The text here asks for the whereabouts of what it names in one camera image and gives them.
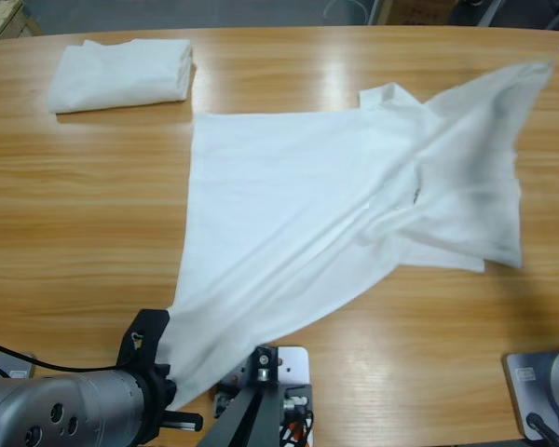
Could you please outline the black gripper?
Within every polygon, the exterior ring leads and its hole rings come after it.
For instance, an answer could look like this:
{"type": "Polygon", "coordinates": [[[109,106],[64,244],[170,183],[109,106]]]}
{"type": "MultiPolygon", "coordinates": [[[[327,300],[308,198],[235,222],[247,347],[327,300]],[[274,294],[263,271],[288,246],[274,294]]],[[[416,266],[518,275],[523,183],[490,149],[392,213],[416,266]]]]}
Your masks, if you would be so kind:
{"type": "Polygon", "coordinates": [[[116,367],[132,371],[143,393],[141,423],[133,445],[145,445],[159,435],[161,428],[199,432],[203,427],[203,417],[198,413],[167,410],[176,385],[167,378],[170,365],[157,363],[157,350],[169,321],[167,310],[140,310],[123,335],[118,351],[116,367]]]}

